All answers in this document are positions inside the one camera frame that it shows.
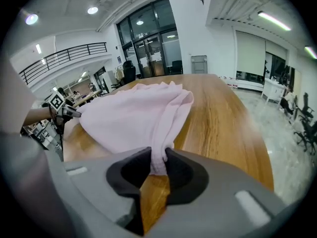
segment black metal railing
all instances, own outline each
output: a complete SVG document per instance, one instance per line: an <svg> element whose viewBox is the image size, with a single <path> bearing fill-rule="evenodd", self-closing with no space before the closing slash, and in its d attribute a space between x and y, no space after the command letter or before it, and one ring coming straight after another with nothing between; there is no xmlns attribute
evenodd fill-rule
<svg viewBox="0 0 317 238"><path fill-rule="evenodd" d="M92 56L95 54L106 53L106 42L90 43L71 47L69 49L58 51L47 57L44 57L30 66L26 67L19 74L24 82L28 85L33 80L43 75L55 67L82 57Z"/></svg>

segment ceiling light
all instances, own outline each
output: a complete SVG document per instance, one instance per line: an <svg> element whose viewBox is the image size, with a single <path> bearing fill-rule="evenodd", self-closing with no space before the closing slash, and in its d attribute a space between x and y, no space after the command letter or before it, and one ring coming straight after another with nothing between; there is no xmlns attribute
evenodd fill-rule
<svg viewBox="0 0 317 238"><path fill-rule="evenodd" d="M315 54L315 52L313 51L313 49L311 47L305 47L305 50L311 54L311 56L314 58L314 59L317 59L317 56Z"/></svg>
<svg viewBox="0 0 317 238"><path fill-rule="evenodd" d="M42 51L41 51L41 48L40 48L40 45L39 44L37 44L36 45L36 49L38 50L38 53L40 54L40 53L42 53Z"/></svg>
<svg viewBox="0 0 317 238"><path fill-rule="evenodd" d="M97 7L91 7L88 9L88 14L95 14L98 11Z"/></svg>
<svg viewBox="0 0 317 238"><path fill-rule="evenodd" d="M28 25L33 25L36 21L38 21L38 16L36 14L31 14L25 19L25 23Z"/></svg>
<svg viewBox="0 0 317 238"><path fill-rule="evenodd" d="M279 27L283 28L283 29L286 30L286 31L290 31L290 30L291 30L287 25L283 24L282 22L280 22L280 21L277 20L276 18L273 18L272 16L270 16L270 15L264 13L263 11L260 11L260 12L258 13L258 15L259 15L260 17L262 17L262 18L265 18L265 19L267 19L267 20L273 22L274 24L278 25Z"/></svg>

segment pink cloth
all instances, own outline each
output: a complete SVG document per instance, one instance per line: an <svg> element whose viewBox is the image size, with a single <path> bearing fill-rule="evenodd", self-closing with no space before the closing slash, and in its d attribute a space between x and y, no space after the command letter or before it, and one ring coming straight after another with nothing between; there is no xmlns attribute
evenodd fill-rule
<svg viewBox="0 0 317 238"><path fill-rule="evenodd" d="M112 153L151 146L151 174L166 175L166 147L174 147L194 101L192 92L172 81L143 85L96 98L81 106L80 123Z"/></svg>

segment fluorescent tube light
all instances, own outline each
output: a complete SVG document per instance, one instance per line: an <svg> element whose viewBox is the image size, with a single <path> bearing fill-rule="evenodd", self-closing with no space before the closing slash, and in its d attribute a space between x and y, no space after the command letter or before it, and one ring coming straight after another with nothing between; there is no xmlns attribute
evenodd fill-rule
<svg viewBox="0 0 317 238"><path fill-rule="evenodd" d="M258 13L258 15L260 17L262 17L262 18L265 18L265 19L271 21L272 23L278 25L279 27L283 28L286 31L290 31L291 30L287 25L283 24L281 21L277 20L276 18L273 18L272 16L264 13L263 11L260 11Z"/></svg>
<svg viewBox="0 0 317 238"><path fill-rule="evenodd" d="M38 50L38 53L40 54L40 53L42 53L42 51L41 51L41 48L40 48L40 45L39 44L37 44L36 45L36 49Z"/></svg>
<svg viewBox="0 0 317 238"><path fill-rule="evenodd" d="M305 50L314 58L317 59L317 56L311 47L305 47Z"/></svg>

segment round ceiling light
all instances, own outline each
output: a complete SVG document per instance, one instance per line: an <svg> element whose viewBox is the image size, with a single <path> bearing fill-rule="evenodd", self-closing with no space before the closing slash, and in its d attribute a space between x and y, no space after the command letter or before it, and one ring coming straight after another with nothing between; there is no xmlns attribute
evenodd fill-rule
<svg viewBox="0 0 317 238"><path fill-rule="evenodd" d="M88 9L88 14L95 14L98 11L97 7L91 7Z"/></svg>
<svg viewBox="0 0 317 238"><path fill-rule="evenodd" d="M36 21L38 21L38 16L36 14L31 14L25 19L25 23L28 25L33 25Z"/></svg>

